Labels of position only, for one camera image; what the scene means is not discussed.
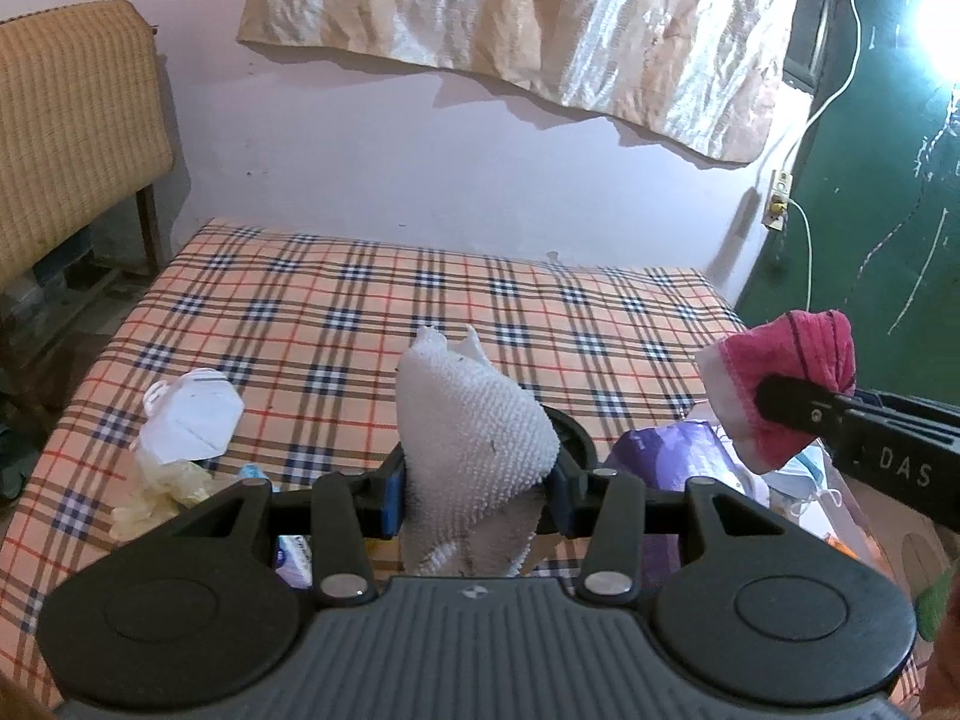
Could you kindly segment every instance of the green wall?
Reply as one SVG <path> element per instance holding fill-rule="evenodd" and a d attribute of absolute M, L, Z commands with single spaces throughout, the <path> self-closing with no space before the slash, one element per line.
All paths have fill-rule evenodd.
<path fill-rule="evenodd" d="M 916 38 L 921 1 L 857 0 L 864 28 L 859 69 L 800 151 L 793 196 L 808 212 L 813 237 L 811 311 L 839 308 L 850 317 L 861 386 L 960 403 L 960 127 L 944 132 L 923 164 L 923 173 L 933 173 L 924 187 L 915 160 L 923 138 L 931 141 L 943 126 L 952 86 L 936 76 Z M 846 77 L 856 45 L 850 6 L 839 13 L 820 97 Z M 864 257 L 906 217 L 922 189 L 919 210 L 857 280 Z M 944 208 L 925 278 L 888 332 Z M 737 310 L 750 326 L 769 322 L 803 308 L 805 292 L 806 240 L 794 212 L 786 231 L 768 238 Z"/>

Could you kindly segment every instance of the white wall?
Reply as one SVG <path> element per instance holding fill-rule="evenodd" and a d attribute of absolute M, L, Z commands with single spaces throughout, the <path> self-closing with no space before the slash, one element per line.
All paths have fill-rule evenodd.
<path fill-rule="evenodd" d="M 75 1 L 0 0 L 0 18 Z M 555 251 L 573 264 L 697 266 L 730 298 L 760 252 L 757 165 L 708 167 L 498 81 L 339 52 L 256 52 L 234 41 L 244 0 L 130 1 L 160 28 L 182 148 L 157 184 L 174 250 L 225 215 L 512 257 Z M 808 106 L 784 85 L 771 143 Z M 132 213 L 112 215 L 108 247 L 136 251 Z"/>

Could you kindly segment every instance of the mask ear loop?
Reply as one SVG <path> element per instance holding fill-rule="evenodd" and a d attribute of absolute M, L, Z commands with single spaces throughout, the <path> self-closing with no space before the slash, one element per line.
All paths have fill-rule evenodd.
<path fill-rule="evenodd" d="M 807 508 L 809 505 L 810 505 L 810 501 L 809 501 L 809 500 L 805 500 L 805 501 L 794 501 L 794 502 L 793 502 L 792 504 L 790 504 L 790 506 L 789 506 L 789 512 L 790 512 L 790 514 L 793 514 L 794 517 L 800 517 L 800 515 L 803 514 L 803 513 L 806 511 L 806 508 Z"/>
<path fill-rule="evenodd" d="M 840 509 L 843 506 L 843 493 L 836 488 L 827 488 L 826 490 L 817 490 L 817 500 L 820 500 L 824 495 L 829 495 L 833 499 L 833 504 L 837 509 Z"/>
<path fill-rule="evenodd" d="M 168 389 L 170 389 L 170 384 L 165 381 L 153 382 L 147 387 L 147 391 L 143 394 L 143 410 L 147 416 L 154 415 L 157 404 L 160 403 L 160 399 L 165 396 Z"/>

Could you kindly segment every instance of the bed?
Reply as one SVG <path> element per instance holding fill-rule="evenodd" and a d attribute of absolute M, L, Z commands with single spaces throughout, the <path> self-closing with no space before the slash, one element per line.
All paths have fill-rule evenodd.
<path fill-rule="evenodd" d="M 682 418 L 704 393 L 692 353 L 741 325 L 685 269 L 573 269 L 208 223 L 90 368 L 51 435 L 0 548 L 0 668 L 54 706 L 32 634 L 45 595 L 115 545 L 109 512 L 152 382 L 222 370 L 245 413 L 206 467 L 256 461 L 280 488 L 376 466 L 397 442 L 394 371 L 416 329 L 459 337 L 587 429 L 601 459 L 626 430 Z M 570 577 L 563 542 L 536 573 Z M 381 576 L 397 571 L 374 552 Z M 899 699 L 913 692 L 908 669 Z"/>

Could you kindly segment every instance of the packaging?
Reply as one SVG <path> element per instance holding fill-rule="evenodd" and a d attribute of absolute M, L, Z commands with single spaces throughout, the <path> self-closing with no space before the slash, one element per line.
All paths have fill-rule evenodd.
<path fill-rule="evenodd" d="M 267 479 L 267 474 L 256 463 L 248 463 L 237 472 L 240 479 Z M 307 589 L 313 584 L 313 555 L 304 536 L 277 538 L 277 574 L 296 589 Z"/>
<path fill-rule="evenodd" d="M 605 467 L 629 471 L 656 490 L 685 488 L 691 476 L 709 476 L 769 506 L 763 480 L 728 453 L 706 420 L 674 422 L 630 430 L 613 445 Z M 648 533 L 643 537 L 643 584 L 656 587 L 680 570 L 678 536 Z"/>

